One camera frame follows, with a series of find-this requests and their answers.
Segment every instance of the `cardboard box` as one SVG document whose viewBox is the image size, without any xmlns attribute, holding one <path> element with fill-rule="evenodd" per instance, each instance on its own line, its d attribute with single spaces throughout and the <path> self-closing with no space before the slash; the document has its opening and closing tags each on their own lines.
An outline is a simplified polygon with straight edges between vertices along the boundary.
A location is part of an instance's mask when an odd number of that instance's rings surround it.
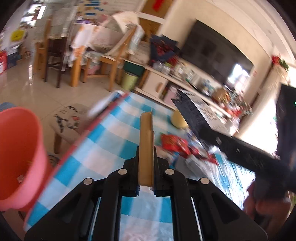
<svg viewBox="0 0 296 241">
<path fill-rule="evenodd" d="M 10 54 L 7 56 L 7 69 L 16 66 L 18 60 L 18 52 Z"/>
</svg>

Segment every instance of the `drawer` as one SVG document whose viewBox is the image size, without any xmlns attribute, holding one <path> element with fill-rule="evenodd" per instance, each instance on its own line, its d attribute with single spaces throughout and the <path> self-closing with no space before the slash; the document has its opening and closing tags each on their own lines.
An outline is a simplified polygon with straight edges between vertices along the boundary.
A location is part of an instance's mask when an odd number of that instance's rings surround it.
<svg viewBox="0 0 296 241">
<path fill-rule="evenodd" d="M 155 73 L 150 73 L 142 90 L 159 98 L 168 83 L 168 80 Z"/>
</svg>

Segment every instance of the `curtain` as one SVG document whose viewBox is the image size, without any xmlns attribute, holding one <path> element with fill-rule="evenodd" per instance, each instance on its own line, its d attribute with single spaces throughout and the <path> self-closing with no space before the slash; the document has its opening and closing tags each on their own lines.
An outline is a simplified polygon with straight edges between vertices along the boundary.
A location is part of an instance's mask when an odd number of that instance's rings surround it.
<svg viewBox="0 0 296 241">
<path fill-rule="evenodd" d="M 276 150 L 275 103 L 281 84 L 287 84 L 287 76 L 286 70 L 274 65 L 253 106 L 253 115 L 248 116 L 241 124 L 235 137 L 269 153 Z"/>
</svg>

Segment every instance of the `box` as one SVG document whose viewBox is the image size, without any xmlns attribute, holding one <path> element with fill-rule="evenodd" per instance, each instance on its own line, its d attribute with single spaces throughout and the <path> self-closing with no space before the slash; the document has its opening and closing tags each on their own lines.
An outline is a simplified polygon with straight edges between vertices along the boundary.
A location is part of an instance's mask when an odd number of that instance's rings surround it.
<svg viewBox="0 0 296 241">
<path fill-rule="evenodd" d="M 2 51 L 0 52 L 0 74 L 2 74 L 7 67 L 7 57 L 6 52 Z"/>
<path fill-rule="evenodd" d="M 177 89 L 173 86 L 170 86 L 163 101 L 171 106 L 175 106 L 172 99 L 177 99 Z"/>
<path fill-rule="evenodd" d="M 10 54 L 7 56 L 7 69 L 16 66 L 18 60 L 18 52 Z"/>
</svg>

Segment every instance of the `blue checkered tablecloth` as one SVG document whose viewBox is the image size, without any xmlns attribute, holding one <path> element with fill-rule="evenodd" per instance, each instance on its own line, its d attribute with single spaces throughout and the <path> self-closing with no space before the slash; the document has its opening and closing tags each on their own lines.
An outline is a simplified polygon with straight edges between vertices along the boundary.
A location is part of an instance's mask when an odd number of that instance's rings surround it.
<svg viewBox="0 0 296 241">
<path fill-rule="evenodd" d="M 126 159 L 136 154 L 139 145 L 140 115 L 153 112 L 155 142 L 160 134 L 184 135 L 170 122 L 171 110 L 130 93 L 108 114 L 60 167 L 33 207 L 28 230 L 83 179 L 107 177 L 122 168 Z M 172 240 L 173 226 L 169 197 L 155 197 L 148 187 L 141 187 L 137 198 L 123 197 L 120 239 Z"/>
</svg>

